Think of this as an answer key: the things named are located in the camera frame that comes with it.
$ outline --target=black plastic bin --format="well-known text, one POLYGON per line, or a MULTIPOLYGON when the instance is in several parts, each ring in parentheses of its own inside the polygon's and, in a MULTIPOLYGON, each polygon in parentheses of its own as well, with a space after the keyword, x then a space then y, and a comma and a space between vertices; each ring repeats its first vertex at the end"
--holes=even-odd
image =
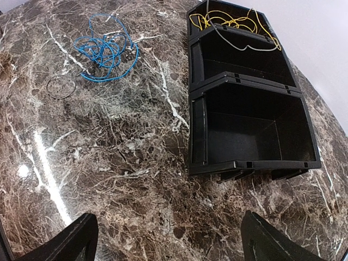
POLYGON ((190 101, 190 175, 267 169, 277 179, 321 167, 300 93, 226 76, 190 101))
MULTIPOLYGON (((211 1, 209 6, 210 10, 217 9, 231 13, 239 10, 248 11, 246 8, 224 2, 211 1)), ((193 13, 205 14, 205 7, 206 2, 199 4, 188 12, 188 17, 193 13)), ((265 27, 276 37, 270 27, 266 26, 269 24, 266 17, 263 14, 259 17, 262 17, 265 27)), ((216 24, 216 27, 224 38, 239 48, 250 45, 257 49, 272 49, 275 46, 266 36, 219 24, 216 24)), ((261 52, 247 48, 245 51, 240 51, 222 39, 212 26, 203 31, 199 29, 194 31, 189 19, 188 32, 190 91, 206 84, 204 82, 206 80, 223 72, 230 72, 239 74, 240 78, 249 80, 259 78, 268 85, 301 92, 284 49, 261 52)))

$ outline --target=tangled yellow wire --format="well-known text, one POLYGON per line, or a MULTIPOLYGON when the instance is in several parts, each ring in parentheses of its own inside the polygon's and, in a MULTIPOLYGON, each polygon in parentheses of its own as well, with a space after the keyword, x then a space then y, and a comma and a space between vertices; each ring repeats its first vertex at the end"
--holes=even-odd
POLYGON ((267 33, 267 35, 273 40, 275 46, 277 47, 277 49, 279 51, 282 50, 282 47, 281 45, 279 44, 279 41, 277 38, 273 37, 264 27, 263 25, 261 24, 260 22, 260 19, 259 19, 259 16, 257 14, 257 11, 254 9, 254 8, 251 8, 247 15, 245 17, 240 17, 240 18, 233 18, 231 15, 229 15, 228 13, 226 12, 223 12, 223 11, 219 11, 219 10, 212 10, 212 11, 209 11, 209 13, 207 13, 205 16, 203 16, 202 14, 192 14, 190 15, 190 21, 191 23, 195 26, 195 27, 198 27, 201 31, 203 31, 204 29, 208 28, 209 26, 211 26, 210 22, 211 20, 213 19, 219 19, 219 20, 222 20, 222 23, 220 23, 221 25, 228 25, 228 26, 232 26, 233 28, 241 28, 241 27, 245 27, 247 30, 249 30, 251 33, 255 33, 257 34, 257 31, 258 31, 258 27, 257 27, 257 24, 255 23, 255 21, 251 18, 249 18, 249 14, 251 11, 254 11, 255 14, 256 14, 256 18, 257 18, 257 21, 260 25, 260 27, 262 28, 263 31, 265 31, 267 33), (228 18, 230 18, 229 20, 227 19, 224 19, 222 18, 221 16, 213 16, 213 17, 210 17, 210 14, 212 13, 221 13, 221 14, 224 14, 226 15, 228 18), (196 24, 193 20, 192 20, 192 17, 194 16, 198 16, 198 24, 196 24), (253 28, 250 28, 249 26, 246 26, 245 24, 241 24, 239 22, 243 22, 243 21, 250 21, 252 22, 253 24, 253 28))

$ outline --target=blue cable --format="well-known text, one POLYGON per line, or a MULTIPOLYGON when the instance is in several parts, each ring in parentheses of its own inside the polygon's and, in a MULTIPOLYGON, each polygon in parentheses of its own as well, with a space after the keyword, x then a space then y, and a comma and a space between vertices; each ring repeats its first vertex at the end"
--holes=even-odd
POLYGON ((96 77, 86 72, 82 72, 81 76, 95 83, 108 82, 110 80, 118 80, 126 76, 131 71, 131 69, 134 68, 139 57, 138 45, 132 41, 131 37, 129 36, 126 30, 126 27, 116 17, 107 14, 92 15, 89 18, 88 23, 89 29, 91 31, 91 36, 81 36, 74 41, 73 45, 79 53, 86 56, 92 62, 98 64, 99 68, 107 68, 108 73, 103 77, 96 77), (122 27, 125 35, 118 34, 113 36, 110 40, 107 39, 106 35, 103 35, 102 39, 95 38, 92 26, 92 19, 96 16, 106 16, 114 19, 122 27), (116 38, 124 38, 125 44, 123 46, 119 46, 117 43, 114 42, 116 38), (134 62, 124 74, 117 77, 111 77, 110 74, 113 71, 113 69, 117 68, 121 64, 121 55, 126 50, 128 42, 130 44, 131 50, 133 50, 134 48, 136 50, 134 62))

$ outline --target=marble countertop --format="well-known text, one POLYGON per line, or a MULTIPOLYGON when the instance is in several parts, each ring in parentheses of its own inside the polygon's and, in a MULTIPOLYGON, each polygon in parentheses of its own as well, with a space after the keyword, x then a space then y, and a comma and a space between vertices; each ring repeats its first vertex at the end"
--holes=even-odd
POLYGON ((243 260, 240 225, 250 209, 309 251, 342 257, 348 139, 295 66, 322 169, 274 182, 187 177, 185 14, 195 4, 31 0, 0 16, 0 218, 16 256, 89 212, 102 261, 243 260), (126 25, 139 61, 120 81, 78 80, 72 96, 55 100, 46 83, 66 70, 64 52, 95 13, 126 25))

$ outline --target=white cable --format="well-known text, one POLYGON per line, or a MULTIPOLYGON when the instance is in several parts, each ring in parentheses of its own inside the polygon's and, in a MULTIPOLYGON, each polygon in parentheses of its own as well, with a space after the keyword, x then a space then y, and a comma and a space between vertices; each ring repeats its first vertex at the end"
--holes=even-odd
POLYGON ((236 48, 237 50, 240 50, 240 51, 245 51, 247 50, 247 48, 249 47, 251 50, 254 50, 254 51, 258 51, 258 52, 271 52, 271 51, 275 51, 276 49, 278 49, 278 46, 274 47, 273 49, 257 49, 257 48, 254 48, 250 45, 247 45, 245 46, 243 49, 241 48, 238 48, 237 46, 233 45, 232 43, 230 43, 225 37, 223 37, 219 30, 217 29, 217 27, 215 26, 215 24, 213 24, 213 22, 210 20, 210 17, 209 17, 209 0, 207 0, 207 16, 208 16, 208 19, 209 19, 209 22, 210 24, 214 27, 215 31, 217 32, 217 34, 222 38, 224 39, 229 45, 231 45, 232 47, 236 48))

